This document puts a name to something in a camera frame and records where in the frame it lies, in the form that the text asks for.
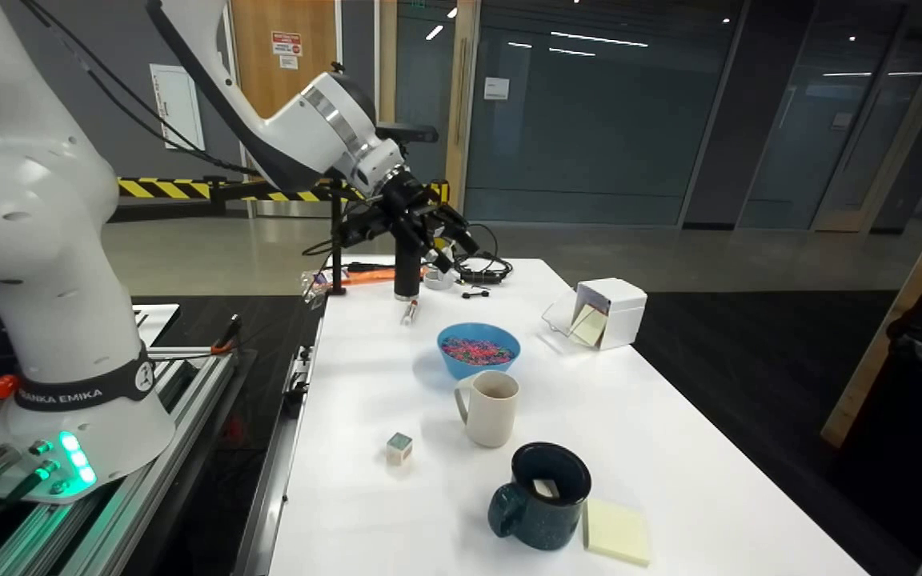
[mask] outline carpet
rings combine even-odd
[[[918,555],[834,487],[820,424],[892,290],[651,294],[637,349],[875,576]]]

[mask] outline ceiling light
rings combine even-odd
[[[887,75],[922,75],[922,70],[892,70]]]
[[[651,49],[646,42],[608,38],[608,34],[576,34],[563,29],[550,29],[553,38],[594,42],[594,45],[624,45],[624,49]]]
[[[870,75],[870,70],[834,70],[834,73],[824,73],[824,75]]]
[[[829,70],[820,75],[875,75],[870,70]],[[922,70],[887,70],[887,75],[922,75]]]
[[[425,42],[432,42],[442,30],[442,24],[430,29]]]
[[[596,50],[569,50],[569,49],[550,49],[553,53],[569,53],[569,57],[596,57]]]

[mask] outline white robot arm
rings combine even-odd
[[[151,0],[148,10],[266,179],[303,189],[337,170],[354,189],[381,195],[407,165],[401,148],[374,135],[372,102],[346,75],[322,73],[272,119],[261,119],[214,42],[224,5],[228,0]]]
[[[0,405],[0,445],[53,461],[28,500],[81,500],[145,466],[174,434],[132,298],[99,243],[116,198],[109,162],[0,10],[0,318],[24,371]]]
[[[322,73],[272,119],[261,119],[224,66],[219,24],[228,0],[151,0],[148,10],[198,89],[252,154],[280,189],[312,185],[319,176],[341,176],[368,198],[368,208],[346,216],[337,241],[356,243],[391,230],[398,237],[394,290],[420,290],[420,258],[452,269],[432,232],[452,237],[478,253],[457,211],[440,200],[404,162],[401,148],[374,126],[372,99],[346,73]]]

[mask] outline coffee cup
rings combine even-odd
[[[518,379],[502,371],[480,371],[455,388],[464,434],[480,449],[501,449],[513,437],[518,410]]]
[[[537,550],[562,550],[594,490],[591,466],[563,445],[532,440],[513,453],[513,483],[490,500],[490,528]]]

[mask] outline white table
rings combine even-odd
[[[322,322],[312,392],[298,421],[290,501],[272,573],[644,573],[644,576],[839,576],[865,573],[752,461],[741,453],[630,345],[559,355],[542,309],[569,289],[537,258],[517,258],[486,299],[422,290],[415,327],[391,284],[349,289]],[[517,434],[475,449],[455,414],[436,333],[490,318],[522,338]],[[416,437],[394,473],[381,449]],[[562,440],[594,471],[594,496],[637,506],[654,563],[619,563],[584,547],[542,553],[498,536],[486,501],[527,440]]]

